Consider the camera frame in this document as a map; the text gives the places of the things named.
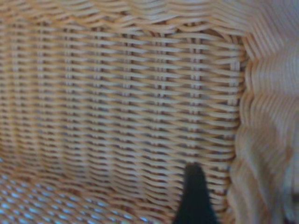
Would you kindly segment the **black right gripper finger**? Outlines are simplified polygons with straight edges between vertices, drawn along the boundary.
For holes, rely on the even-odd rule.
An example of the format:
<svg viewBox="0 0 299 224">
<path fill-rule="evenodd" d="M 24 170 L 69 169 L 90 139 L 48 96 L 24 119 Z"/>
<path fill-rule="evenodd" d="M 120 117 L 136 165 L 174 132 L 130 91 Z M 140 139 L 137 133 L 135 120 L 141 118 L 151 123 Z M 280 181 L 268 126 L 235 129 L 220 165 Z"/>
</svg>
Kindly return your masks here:
<svg viewBox="0 0 299 224">
<path fill-rule="evenodd" d="M 173 220 L 174 224 L 217 224 L 205 174 L 197 163 L 185 167 L 183 194 Z"/>
</svg>

